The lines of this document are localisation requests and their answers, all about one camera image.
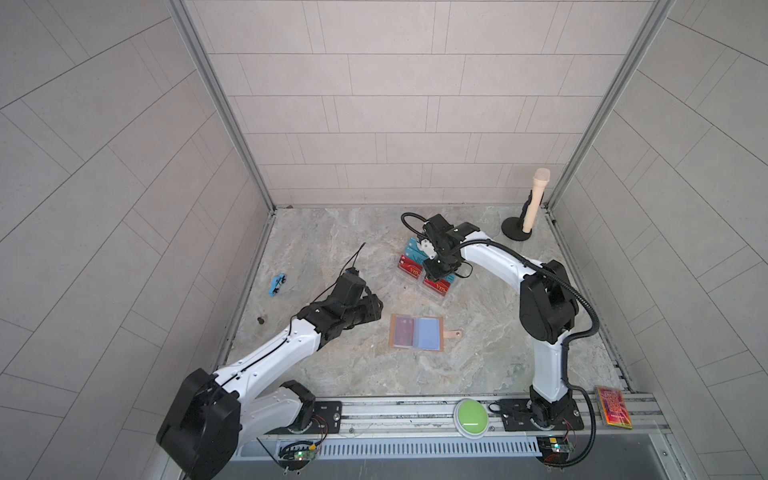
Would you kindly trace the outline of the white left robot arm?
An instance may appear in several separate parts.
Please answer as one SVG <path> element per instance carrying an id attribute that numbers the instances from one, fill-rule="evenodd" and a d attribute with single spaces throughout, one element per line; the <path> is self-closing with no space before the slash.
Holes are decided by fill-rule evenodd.
<path id="1" fill-rule="evenodd" d="M 240 360 L 181 383 L 156 435 L 157 444 L 189 479 L 212 479 L 236 450 L 279 428 L 303 430 L 315 397 L 301 383 L 268 386 L 344 331 L 378 321 L 383 303 L 359 271 L 342 271 L 324 299 L 294 315 L 289 326 Z"/>

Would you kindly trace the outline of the tan leather card holder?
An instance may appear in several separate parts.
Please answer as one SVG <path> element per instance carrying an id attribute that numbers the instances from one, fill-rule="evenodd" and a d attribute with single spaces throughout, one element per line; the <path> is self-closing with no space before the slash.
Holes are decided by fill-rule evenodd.
<path id="1" fill-rule="evenodd" d="M 418 317 L 403 314 L 393 314 L 390 320 L 389 347 L 391 346 L 391 324 L 395 316 L 408 316 L 415 319 L 415 335 L 412 348 L 427 352 L 440 352 L 445 348 L 446 341 L 459 340 L 464 334 L 462 330 L 445 330 L 443 319 L 440 317 Z"/>

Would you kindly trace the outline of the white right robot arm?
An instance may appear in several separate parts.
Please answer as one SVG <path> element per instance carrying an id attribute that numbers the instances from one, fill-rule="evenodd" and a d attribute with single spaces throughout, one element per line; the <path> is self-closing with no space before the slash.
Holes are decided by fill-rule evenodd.
<path id="1" fill-rule="evenodd" d="M 454 226 L 441 215 L 425 219 L 417 239 L 427 255 L 424 268 L 429 279 L 457 274 L 468 263 L 484 268 L 517 292 L 518 318 L 534 349 L 534 378 L 522 411 L 539 429 L 563 425 L 573 400 L 564 343 L 579 312 L 564 266 L 529 259 L 492 240 L 477 226 L 468 222 Z"/>

